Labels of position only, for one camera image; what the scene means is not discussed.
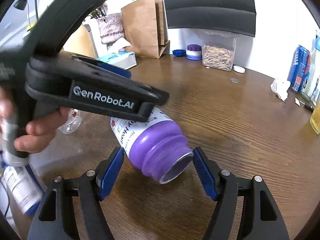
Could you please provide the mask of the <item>left hand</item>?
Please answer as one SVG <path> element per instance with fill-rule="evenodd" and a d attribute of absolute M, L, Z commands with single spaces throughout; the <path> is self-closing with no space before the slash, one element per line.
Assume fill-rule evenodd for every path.
<path fill-rule="evenodd" d="M 14 141 L 17 151 L 40 153 L 55 138 L 56 130 L 66 123 L 70 109 L 60 107 L 58 110 L 43 118 L 29 122 L 26 134 Z M 8 119 L 14 113 L 14 102 L 11 91 L 1 87 L 1 119 Z"/>

